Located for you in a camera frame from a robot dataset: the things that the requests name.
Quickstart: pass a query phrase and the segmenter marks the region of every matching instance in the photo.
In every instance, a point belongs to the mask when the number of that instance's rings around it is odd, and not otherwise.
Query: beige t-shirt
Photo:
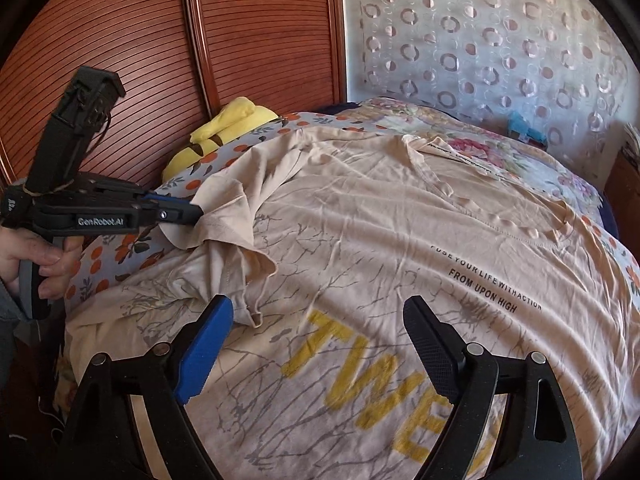
[[[228,294],[249,326],[187,406],[226,478],[413,478],[450,410],[402,324],[420,294],[468,342],[548,357],[594,478],[640,413],[640,319],[624,277],[563,202],[469,162],[438,140],[330,128],[252,148],[200,188],[209,213],[194,230],[165,227],[192,253],[73,314],[74,371],[97,351],[171,339]]]

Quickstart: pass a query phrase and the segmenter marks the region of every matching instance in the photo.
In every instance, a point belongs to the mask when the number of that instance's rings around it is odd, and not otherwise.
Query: wooden furniture
[[[187,135],[236,96],[276,113],[346,100],[341,0],[49,0],[0,68],[0,169],[26,176],[76,68],[126,98],[85,171],[159,183]]]
[[[640,172],[618,153],[604,194],[616,217],[620,241],[640,260]]]

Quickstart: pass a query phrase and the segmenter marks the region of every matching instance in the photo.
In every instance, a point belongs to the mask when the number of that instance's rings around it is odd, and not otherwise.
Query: yellow cloth
[[[219,115],[210,120],[207,124],[199,127],[191,134],[191,143],[199,145],[202,155],[198,154],[193,147],[189,146],[181,150],[162,172],[162,182],[173,178],[181,171],[186,170],[198,162],[203,156],[215,152],[220,146],[210,137],[218,135],[222,144],[236,140],[238,137],[250,132],[264,123],[273,121],[278,116],[263,106],[254,105],[246,97],[238,97],[231,101]]]
[[[196,143],[204,139],[210,139],[228,126],[247,118],[254,113],[254,110],[255,105],[249,101],[249,99],[246,97],[236,97],[227,106],[222,108],[222,111],[212,120],[207,124],[203,124],[193,132],[189,140]]]

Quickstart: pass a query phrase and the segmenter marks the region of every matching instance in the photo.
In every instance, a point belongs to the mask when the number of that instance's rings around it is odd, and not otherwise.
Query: hand
[[[83,237],[65,240],[64,250],[51,245],[27,229],[0,227],[0,280],[9,294],[18,296],[18,269],[20,260],[40,265],[40,275],[47,276],[39,288],[42,300],[59,300],[71,280],[71,272],[82,252]]]

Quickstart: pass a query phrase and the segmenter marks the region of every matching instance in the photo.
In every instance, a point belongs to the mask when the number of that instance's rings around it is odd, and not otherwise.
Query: floral bedsheet
[[[619,242],[601,228],[597,209],[599,196],[593,187],[562,167],[551,156],[532,146],[460,123],[436,110],[393,99],[368,100],[360,108],[337,116],[301,112],[278,118],[204,156],[156,191],[179,198],[191,197],[210,174],[233,164],[251,146],[296,128],[319,125],[381,134],[400,132],[422,137],[440,135],[465,155],[476,156],[494,164],[504,176],[517,179],[533,190],[548,192],[564,199],[582,213],[582,220],[591,227],[606,250],[625,271],[634,303],[636,306],[640,305],[638,263]],[[173,246],[158,227],[146,228],[137,235],[97,237],[84,250],[81,261],[74,269],[74,277],[65,296],[67,310],[73,310],[93,294],[122,282],[137,270],[153,265],[172,249]],[[66,416],[77,386],[68,359],[64,356],[60,356],[57,370],[58,387],[54,404],[60,414]]]

